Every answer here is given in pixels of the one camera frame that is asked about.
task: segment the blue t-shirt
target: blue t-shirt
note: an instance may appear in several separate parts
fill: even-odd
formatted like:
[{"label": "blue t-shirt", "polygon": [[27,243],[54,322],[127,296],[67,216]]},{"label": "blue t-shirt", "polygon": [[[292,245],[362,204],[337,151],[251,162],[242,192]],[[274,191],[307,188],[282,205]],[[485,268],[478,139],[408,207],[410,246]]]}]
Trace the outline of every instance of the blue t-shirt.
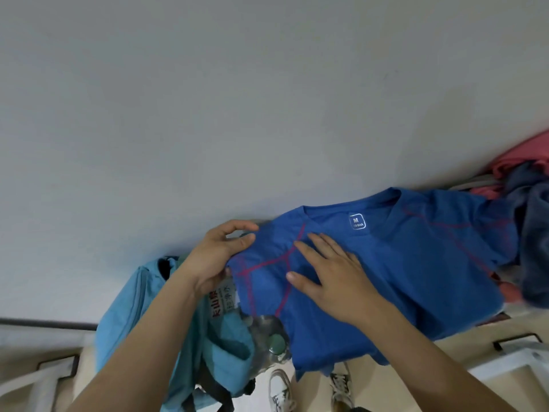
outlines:
[{"label": "blue t-shirt", "polygon": [[242,310],[282,321],[299,375],[365,354],[387,363],[359,330],[321,311],[286,280],[293,270],[319,283],[293,246],[296,239],[312,245],[309,232],[330,235],[355,253],[380,294],[433,340],[501,309],[503,297],[489,275],[513,260],[518,247],[506,201],[454,191],[389,188],[358,201],[299,207],[261,226],[255,243],[229,266]]}]

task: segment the light blue bag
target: light blue bag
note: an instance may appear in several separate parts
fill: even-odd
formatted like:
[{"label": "light blue bag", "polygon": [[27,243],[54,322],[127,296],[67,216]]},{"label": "light blue bag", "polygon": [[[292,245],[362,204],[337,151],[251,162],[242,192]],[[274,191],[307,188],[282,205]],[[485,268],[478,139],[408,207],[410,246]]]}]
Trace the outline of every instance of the light blue bag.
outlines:
[{"label": "light blue bag", "polygon": [[[97,327],[98,371],[105,366],[182,261],[183,258],[178,261],[177,257],[163,257],[147,263],[140,266],[124,285]],[[253,390],[249,374],[254,352],[254,341],[239,313],[232,311],[211,318],[208,300],[203,298],[177,357],[162,411],[183,411],[182,405],[185,401],[188,405],[190,395],[192,397],[189,399],[197,410],[216,402],[211,395],[195,389],[197,380],[204,374],[213,377],[231,397],[244,393],[249,395]]]}]

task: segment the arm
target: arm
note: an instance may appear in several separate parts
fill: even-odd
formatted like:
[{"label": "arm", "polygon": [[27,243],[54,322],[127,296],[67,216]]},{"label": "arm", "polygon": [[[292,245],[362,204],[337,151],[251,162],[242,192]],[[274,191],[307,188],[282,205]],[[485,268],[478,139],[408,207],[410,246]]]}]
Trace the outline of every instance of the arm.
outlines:
[{"label": "arm", "polygon": [[237,229],[258,227],[251,221],[228,221],[210,230],[69,412],[160,410],[198,300],[223,279],[230,256],[254,242],[253,234],[225,237]]},{"label": "arm", "polygon": [[424,412],[516,412],[470,375],[384,299],[359,260],[327,235],[310,234],[321,255],[298,250],[315,268],[321,286],[295,272],[288,280],[328,314],[362,331],[390,361]]}]

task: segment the hand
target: hand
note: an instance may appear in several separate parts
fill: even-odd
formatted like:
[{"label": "hand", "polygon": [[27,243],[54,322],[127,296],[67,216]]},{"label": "hand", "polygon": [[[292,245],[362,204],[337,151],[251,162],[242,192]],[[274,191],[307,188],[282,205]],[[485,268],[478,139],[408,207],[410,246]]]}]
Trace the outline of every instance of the hand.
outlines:
[{"label": "hand", "polygon": [[322,285],[296,272],[288,272],[287,279],[315,301],[320,309],[337,320],[357,326],[369,315],[373,304],[387,302],[370,282],[354,254],[345,252],[325,234],[307,236],[320,254],[303,242],[294,244],[312,264]]},{"label": "hand", "polygon": [[225,268],[229,258],[255,241],[255,234],[240,238],[226,237],[238,229],[257,231],[259,227],[251,221],[231,220],[212,228],[177,269],[182,275],[193,279],[197,299],[216,289],[230,273]]}]

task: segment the sneaker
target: sneaker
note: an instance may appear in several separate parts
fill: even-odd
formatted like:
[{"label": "sneaker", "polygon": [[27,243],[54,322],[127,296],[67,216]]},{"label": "sneaker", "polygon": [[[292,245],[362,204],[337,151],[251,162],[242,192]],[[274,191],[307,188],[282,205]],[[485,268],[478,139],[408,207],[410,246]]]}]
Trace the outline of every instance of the sneaker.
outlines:
[{"label": "sneaker", "polygon": [[269,403],[272,412],[291,412],[297,406],[290,379],[282,369],[273,370],[269,379]]},{"label": "sneaker", "polygon": [[350,409],[355,407],[351,373],[347,363],[335,363],[334,369],[330,373],[330,386],[332,386],[332,410],[334,410],[335,402],[342,402]]}]

